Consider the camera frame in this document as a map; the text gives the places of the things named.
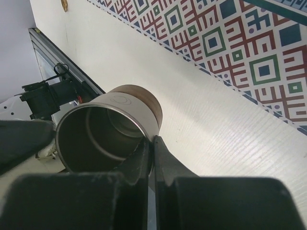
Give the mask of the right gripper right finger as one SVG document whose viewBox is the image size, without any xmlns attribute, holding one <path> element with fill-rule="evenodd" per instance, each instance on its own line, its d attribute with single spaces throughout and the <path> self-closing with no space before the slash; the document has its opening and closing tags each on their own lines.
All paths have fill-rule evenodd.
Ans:
<svg viewBox="0 0 307 230">
<path fill-rule="evenodd" d="M 154 139 L 159 230 L 303 230 L 286 186 L 270 177 L 200 177 Z"/>
</svg>

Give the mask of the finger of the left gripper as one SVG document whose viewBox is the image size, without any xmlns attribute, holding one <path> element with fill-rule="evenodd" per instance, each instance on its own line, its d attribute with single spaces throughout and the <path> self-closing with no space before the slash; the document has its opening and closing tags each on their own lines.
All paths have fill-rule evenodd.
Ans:
<svg viewBox="0 0 307 230">
<path fill-rule="evenodd" d="M 45 120 L 1 120 L 0 174 L 3 175 L 48 146 L 54 123 Z"/>
</svg>

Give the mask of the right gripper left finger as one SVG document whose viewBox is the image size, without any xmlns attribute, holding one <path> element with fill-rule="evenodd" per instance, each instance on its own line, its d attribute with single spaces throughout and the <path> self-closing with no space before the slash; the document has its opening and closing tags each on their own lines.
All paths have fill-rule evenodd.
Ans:
<svg viewBox="0 0 307 230">
<path fill-rule="evenodd" d="M 0 205 L 3 230 L 144 230 L 150 143 L 100 173 L 25 174 Z"/>
</svg>

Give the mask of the metal cup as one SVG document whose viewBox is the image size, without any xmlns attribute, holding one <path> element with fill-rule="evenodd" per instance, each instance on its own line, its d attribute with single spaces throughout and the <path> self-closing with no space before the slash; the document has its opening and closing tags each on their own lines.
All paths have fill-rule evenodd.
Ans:
<svg viewBox="0 0 307 230">
<path fill-rule="evenodd" d="M 69 110 L 57 125 L 56 149 L 71 173 L 107 172 L 143 138 L 152 142 L 162 120 L 162 107 L 150 91 L 121 85 Z"/>
</svg>

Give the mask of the patterned cloth placemat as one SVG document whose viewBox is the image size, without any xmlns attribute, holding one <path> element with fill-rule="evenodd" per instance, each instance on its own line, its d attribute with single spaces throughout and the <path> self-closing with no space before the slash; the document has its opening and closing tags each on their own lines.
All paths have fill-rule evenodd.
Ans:
<svg viewBox="0 0 307 230">
<path fill-rule="evenodd" d="M 304 0 L 94 0 L 99 9 L 307 132 Z"/>
</svg>

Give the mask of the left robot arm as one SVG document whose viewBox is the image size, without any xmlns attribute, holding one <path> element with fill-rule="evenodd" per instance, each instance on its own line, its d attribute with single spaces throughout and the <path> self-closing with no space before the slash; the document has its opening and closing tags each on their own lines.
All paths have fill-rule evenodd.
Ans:
<svg viewBox="0 0 307 230">
<path fill-rule="evenodd" d="M 17 102 L 26 103 L 30 120 L 1 120 L 0 173 L 5 174 L 46 147 L 54 137 L 51 116 L 60 106 L 78 98 L 76 87 L 67 77 L 69 66 L 58 63 L 55 76 L 23 86 Z"/>
</svg>

